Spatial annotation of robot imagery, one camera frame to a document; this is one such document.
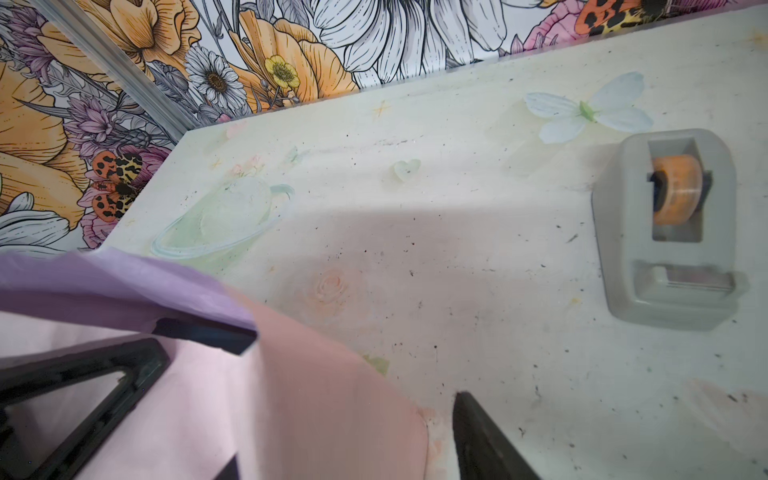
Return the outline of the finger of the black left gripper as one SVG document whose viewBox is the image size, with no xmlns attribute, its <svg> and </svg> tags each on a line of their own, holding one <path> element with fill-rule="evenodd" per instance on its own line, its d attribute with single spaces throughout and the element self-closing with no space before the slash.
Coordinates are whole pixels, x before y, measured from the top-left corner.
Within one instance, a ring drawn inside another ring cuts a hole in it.
<svg viewBox="0 0 768 480">
<path fill-rule="evenodd" d="M 170 364 L 155 339 L 71 353 L 1 371 L 1 477 L 73 479 L 131 413 Z M 40 463 L 30 466 L 7 409 L 67 387 L 116 374 L 117 384 Z"/>
</svg>

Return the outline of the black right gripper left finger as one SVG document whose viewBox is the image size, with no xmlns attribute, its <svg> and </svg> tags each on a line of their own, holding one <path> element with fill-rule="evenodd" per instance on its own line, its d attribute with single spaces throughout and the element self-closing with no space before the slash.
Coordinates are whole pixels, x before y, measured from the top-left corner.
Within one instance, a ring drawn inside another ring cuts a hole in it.
<svg viewBox="0 0 768 480">
<path fill-rule="evenodd" d="M 216 475 L 215 480 L 239 480 L 239 468 L 237 456 L 233 456 L 230 461 Z"/>
</svg>

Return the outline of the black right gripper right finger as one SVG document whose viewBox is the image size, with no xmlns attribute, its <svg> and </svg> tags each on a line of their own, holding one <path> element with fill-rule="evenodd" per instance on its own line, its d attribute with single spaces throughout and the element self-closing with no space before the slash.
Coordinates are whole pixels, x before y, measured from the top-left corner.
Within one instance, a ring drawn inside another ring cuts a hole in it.
<svg viewBox="0 0 768 480">
<path fill-rule="evenodd" d="M 455 396 L 452 428 L 461 480 L 540 479 L 468 391 Z"/>
</svg>

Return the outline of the purple and pink wrapping paper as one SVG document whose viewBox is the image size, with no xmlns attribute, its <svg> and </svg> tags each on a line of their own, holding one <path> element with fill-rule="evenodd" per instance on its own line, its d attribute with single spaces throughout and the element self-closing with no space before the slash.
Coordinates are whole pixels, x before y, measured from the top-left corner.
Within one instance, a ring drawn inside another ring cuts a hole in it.
<svg viewBox="0 0 768 480">
<path fill-rule="evenodd" d="M 237 456 L 243 479 L 421 479 L 418 407 L 361 355 L 193 269 L 101 249 L 1 257 L 1 349 L 158 339 L 169 368 L 84 474 L 211 479 Z M 241 355 L 151 333 L 157 320 L 253 329 Z"/>
</svg>

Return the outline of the dark blue gift box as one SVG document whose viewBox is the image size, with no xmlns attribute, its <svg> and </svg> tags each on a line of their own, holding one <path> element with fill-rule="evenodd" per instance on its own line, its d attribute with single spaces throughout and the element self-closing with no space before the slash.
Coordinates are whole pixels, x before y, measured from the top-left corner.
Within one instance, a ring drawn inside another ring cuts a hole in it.
<svg viewBox="0 0 768 480">
<path fill-rule="evenodd" d="M 258 339 L 253 329 L 208 320 L 161 318 L 151 333 L 155 336 L 192 341 L 207 347 L 241 355 Z"/>
</svg>

